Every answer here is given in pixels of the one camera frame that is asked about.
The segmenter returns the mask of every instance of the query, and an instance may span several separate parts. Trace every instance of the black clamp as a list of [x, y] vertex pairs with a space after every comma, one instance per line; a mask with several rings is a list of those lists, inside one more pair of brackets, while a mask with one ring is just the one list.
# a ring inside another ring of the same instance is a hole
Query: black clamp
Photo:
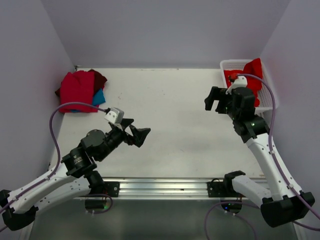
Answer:
[[[311, 192], [300, 191], [300, 196], [312, 207], [315, 198]], [[274, 201], [272, 197], [263, 198], [260, 206], [261, 214], [265, 222], [272, 228], [278, 227], [292, 221], [302, 219], [309, 209], [297, 196], [283, 196], [283, 200]]]
[[204, 100], [205, 110], [212, 109], [214, 101], [219, 101], [216, 112], [228, 114], [233, 120], [233, 128], [246, 143], [250, 138], [256, 139], [258, 135], [269, 133], [266, 121], [255, 115], [255, 95], [247, 87], [232, 89], [231, 94], [226, 94], [226, 88], [213, 86], [209, 96]]
[[118, 181], [105, 181], [104, 188], [110, 197], [117, 198], [120, 191], [120, 182]]
[[223, 181], [214, 178], [206, 183], [209, 198], [237, 198], [237, 193], [232, 187], [232, 179], [237, 176], [246, 175], [243, 171], [233, 171], [224, 175]]
[[[4, 207], [8, 204], [9, 190], [0, 191], [0, 206]], [[11, 230], [16, 231], [31, 224], [36, 218], [38, 207], [32, 206], [30, 210], [22, 214], [14, 213], [12, 207], [8, 207], [2, 214], [4, 224]]]

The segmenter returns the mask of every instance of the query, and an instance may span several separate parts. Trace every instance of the blue cloth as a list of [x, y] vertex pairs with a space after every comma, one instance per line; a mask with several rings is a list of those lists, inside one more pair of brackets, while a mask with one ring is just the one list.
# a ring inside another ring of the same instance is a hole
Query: blue cloth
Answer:
[[[105, 96], [104, 96], [104, 91], [102, 90], [102, 88], [100, 88], [99, 91], [96, 92], [96, 94], [93, 96], [92, 99], [92, 105], [96, 106], [96, 105], [100, 105], [100, 104], [104, 104], [106, 102]], [[70, 110], [72, 113], [79, 113], [80, 111], [78, 110]]]

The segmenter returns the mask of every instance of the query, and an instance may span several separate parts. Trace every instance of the dark red cloth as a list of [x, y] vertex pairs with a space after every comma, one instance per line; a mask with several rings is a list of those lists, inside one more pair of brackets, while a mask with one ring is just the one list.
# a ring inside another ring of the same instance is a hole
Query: dark red cloth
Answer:
[[[263, 73], [262, 73], [262, 65], [260, 58], [256, 58], [252, 60], [251, 62], [248, 62], [243, 70], [224, 70], [224, 77], [226, 81], [227, 87], [231, 86], [231, 82], [229, 81], [229, 76], [231, 74], [252, 74], [255, 75], [261, 79], [263, 79]], [[253, 91], [253, 94], [255, 96], [254, 106], [259, 107], [260, 101], [258, 99], [258, 91], [262, 89], [262, 83], [254, 79], [252, 77], [246, 77], [247, 80], [247, 87]]]
[[[68, 72], [61, 82], [60, 103], [81, 102], [91, 105], [94, 96], [94, 82], [94, 72]], [[70, 110], [78, 110], [84, 113], [97, 112], [96, 109], [83, 105], [68, 105], [60, 108], [59, 111], [61, 113], [69, 113]]]
[[[93, 85], [93, 95], [95, 95], [99, 89], [104, 89], [105, 83], [108, 81], [106, 77], [102, 76], [102, 74], [96, 70], [89, 70], [88, 72], [93, 72], [94, 73], [94, 85]], [[60, 97], [60, 88], [55, 91], [55, 94]]]

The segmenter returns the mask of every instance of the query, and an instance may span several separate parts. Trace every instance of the cable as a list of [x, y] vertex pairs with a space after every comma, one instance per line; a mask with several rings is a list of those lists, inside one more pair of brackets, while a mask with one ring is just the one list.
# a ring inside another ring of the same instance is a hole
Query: cable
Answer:
[[320, 232], [320, 228], [316, 228], [316, 227], [313, 227], [313, 226], [308, 226], [308, 225], [305, 225], [303, 223], [300, 223], [300, 222], [297, 222], [297, 221], [293, 221], [294, 224], [297, 224], [305, 229], [309, 229], [309, 230], [312, 230], [312, 231], [317, 231], [317, 232]]
[[[247, 73], [241, 73], [241, 74], [237, 74], [237, 76], [244, 76], [244, 77], [251, 77], [254, 79], [259, 80], [269, 91], [270, 95], [271, 95], [271, 99], [272, 99], [272, 117], [271, 117], [271, 123], [270, 123], [270, 130], [269, 130], [269, 136], [268, 136], [268, 143], [269, 143], [269, 149], [270, 149], [270, 153], [272, 155], [272, 158], [274, 160], [274, 163], [277, 167], [277, 169], [279, 170], [281, 176], [283, 177], [285, 183], [288, 185], [288, 187], [291, 186], [290, 181], [288, 180], [287, 176], [285, 175], [284, 171], [281, 169], [281, 166], [278, 162], [278, 159], [276, 157], [276, 155], [274, 154], [274, 148], [273, 148], [273, 144], [272, 144], [272, 135], [273, 135], [273, 131], [274, 131], [274, 123], [275, 123], [275, 117], [276, 117], [276, 100], [275, 100], [275, 96], [271, 90], [271, 88], [268, 86], [268, 84], [266, 84], [260, 77], [257, 77], [255, 75], [252, 74], [247, 74]], [[298, 197], [298, 199], [320, 220], [320, 214], [317, 213], [300, 195], [299, 193], [295, 190], [294, 187], [290, 187], [291, 191]], [[319, 228], [315, 228], [312, 226], [307, 226], [304, 225], [302, 223], [297, 223], [296, 224], [310, 229], [310, 230], [314, 230], [317, 231]]]
[[106, 198], [110, 199], [110, 206], [107, 209], [105, 209], [103, 211], [97, 211], [97, 212], [94, 211], [94, 212], [92, 212], [93, 214], [104, 214], [104, 213], [108, 212], [114, 204], [114, 200], [108, 194], [89, 194], [89, 195], [86, 195], [85, 197], [106, 197]]
[[[205, 236], [206, 236], [206, 239], [207, 240], [210, 240], [210, 237], [209, 237], [209, 234], [208, 234], [208, 230], [207, 230], [207, 222], [208, 222], [208, 217], [209, 217], [209, 214], [211, 213], [211, 211], [216, 208], [217, 206], [220, 206], [222, 204], [241, 204], [241, 205], [245, 205], [245, 206], [248, 206], [248, 207], [251, 207], [251, 208], [255, 208], [255, 209], [259, 209], [259, 207], [257, 207], [256, 205], [252, 205], [252, 204], [249, 204], [249, 203], [245, 203], [245, 202], [239, 202], [239, 201], [223, 201], [223, 202], [218, 202], [216, 203], [215, 205], [213, 205], [205, 214], [205, 217], [204, 217], [204, 233], [205, 233]], [[250, 228], [252, 228], [252, 231], [253, 231], [253, 234], [254, 234], [254, 240], [258, 240], [258, 235], [257, 235], [257, 232], [256, 230], [254, 229], [254, 226], [252, 225], [252, 223], [250, 223], [247, 219], [245, 219], [243, 216], [239, 216], [237, 214], [233, 214], [231, 212], [229, 212], [230, 214], [232, 214], [233, 216], [237, 217], [237, 218], [240, 218], [242, 219], [243, 221], [245, 221], [249, 226]]]
[[51, 114], [50, 116], [50, 120], [49, 120], [49, 129], [50, 129], [50, 134], [51, 134], [51, 137], [52, 137], [52, 140], [53, 140], [53, 143], [54, 143], [54, 146], [56, 148], [56, 152], [57, 152], [57, 163], [55, 165], [55, 168], [53, 169], [53, 171], [44, 179], [36, 182], [35, 184], [31, 185], [30, 187], [26, 188], [25, 190], [23, 190], [22, 192], [20, 192], [18, 195], [15, 196], [15, 199], [9, 201], [3, 208], [1, 208], [0, 210], [0, 214], [6, 210], [14, 201], [18, 200], [23, 194], [27, 193], [28, 191], [30, 191], [31, 189], [39, 186], [40, 184], [42, 184], [43, 182], [45, 182], [47, 179], [51, 178], [55, 173], [56, 171], [58, 170], [58, 167], [60, 165], [60, 158], [61, 158], [61, 153], [60, 153], [60, 148], [59, 148], [59, 145], [58, 145], [58, 142], [57, 142], [57, 139], [56, 139], [56, 136], [54, 134], [54, 129], [53, 129], [53, 119], [54, 119], [54, 116], [55, 114], [59, 111], [59, 109], [65, 107], [65, 106], [69, 106], [69, 105], [83, 105], [83, 106], [87, 106], [87, 107], [91, 107], [93, 109], [97, 109], [101, 112], [104, 112], [106, 113], [107, 110], [105, 109], [102, 109], [102, 108], [99, 108], [99, 107], [96, 107], [96, 106], [93, 106], [91, 104], [87, 104], [87, 103], [84, 103], [84, 102], [77, 102], [77, 101], [73, 101], [73, 102], [67, 102], [67, 103], [64, 103], [64, 104], [61, 104], [60, 106], [58, 106], [54, 111], [53, 113]]
[[218, 182], [220, 182], [219, 178], [214, 178], [211, 180], [211, 182], [213, 183], [215, 180], [218, 180]]
[[0, 229], [0, 233], [5, 230], [7, 228], [7, 226], [4, 226], [3, 228]]

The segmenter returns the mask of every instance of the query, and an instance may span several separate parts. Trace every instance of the black bracket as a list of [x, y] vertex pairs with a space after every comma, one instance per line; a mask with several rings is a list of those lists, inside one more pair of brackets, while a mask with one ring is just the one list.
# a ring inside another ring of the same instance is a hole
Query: black bracket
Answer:
[[209, 198], [237, 198], [239, 193], [232, 187], [232, 179], [246, 175], [243, 171], [233, 171], [224, 175], [223, 181], [214, 178], [206, 183]]
[[[0, 205], [4, 207], [8, 203], [9, 190], [0, 191]], [[2, 214], [4, 224], [11, 230], [16, 231], [31, 224], [36, 218], [38, 207], [32, 206], [29, 211], [22, 214], [14, 213], [14, 208], [8, 207]]]
[[[315, 198], [311, 192], [300, 192], [300, 196], [312, 206]], [[272, 228], [302, 219], [308, 213], [309, 209], [303, 204], [297, 196], [283, 196], [283, 200], [273, 201], [270, 198], [263, 198], [261, 213], [265, 222]]]
[[118, 181], [105, 181], [104, 188], [107, 194], [112, 198], [117, 198], [120, 190], [120, 182]]
[[237, 198], [239, 193], [226, 188], [223, 181], [208, 181], [206, 183], [209, 198]]

